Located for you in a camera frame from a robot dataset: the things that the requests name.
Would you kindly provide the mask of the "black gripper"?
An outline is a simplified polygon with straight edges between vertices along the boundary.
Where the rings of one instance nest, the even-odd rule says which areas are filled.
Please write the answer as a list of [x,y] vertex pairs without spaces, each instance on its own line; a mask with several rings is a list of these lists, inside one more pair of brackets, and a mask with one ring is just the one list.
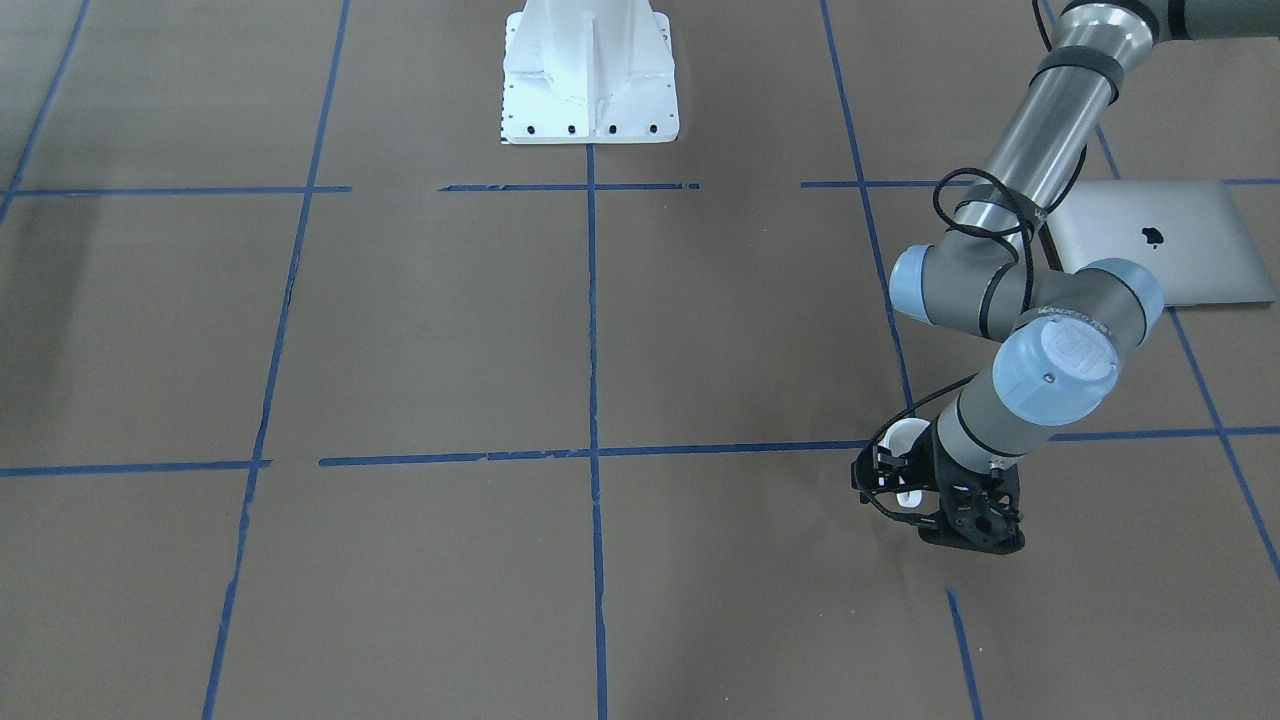
[[[915,451],[906,457],[882,455],[878,445],[867,446],[852,464],[852,488],[861,503],[916,527],[928,544],[995,555],[1015,553],[1025,546],[1018,468],[972,471],[945,451],[932,429],[915,441]],[[911,489],[937,493],[938,510],[902,512],[881,502],[882,495]]]

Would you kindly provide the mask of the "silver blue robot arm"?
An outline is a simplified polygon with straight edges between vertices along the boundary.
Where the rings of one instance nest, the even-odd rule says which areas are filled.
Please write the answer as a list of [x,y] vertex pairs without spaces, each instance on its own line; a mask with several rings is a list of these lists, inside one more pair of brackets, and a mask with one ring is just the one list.
[[1161,44],[1277,35],[1275,1],[1074,1],[943,238],[905,250],[893,309],[998,343],[991,366],[954,382],[932,420],[905,409],[850,469],[863,503],[928,544],[1007,555],[1024,547],[1018,464],[1091,415],[1153,334],[1166,299],[1129,259],[1039,269],[1032,242],[1069,195],[1089,133],[1129,72]]

